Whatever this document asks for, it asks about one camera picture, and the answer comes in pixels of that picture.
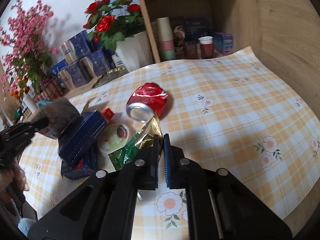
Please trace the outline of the person left hand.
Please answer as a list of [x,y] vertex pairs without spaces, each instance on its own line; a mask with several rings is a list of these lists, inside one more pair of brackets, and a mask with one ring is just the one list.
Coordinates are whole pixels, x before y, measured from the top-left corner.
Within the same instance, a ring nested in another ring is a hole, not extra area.
[[15,182],[20,190],[29,191],[25,172],[18,163],[13,163],[12,167],[1,170],[1,193],[5,192],[12,182]]

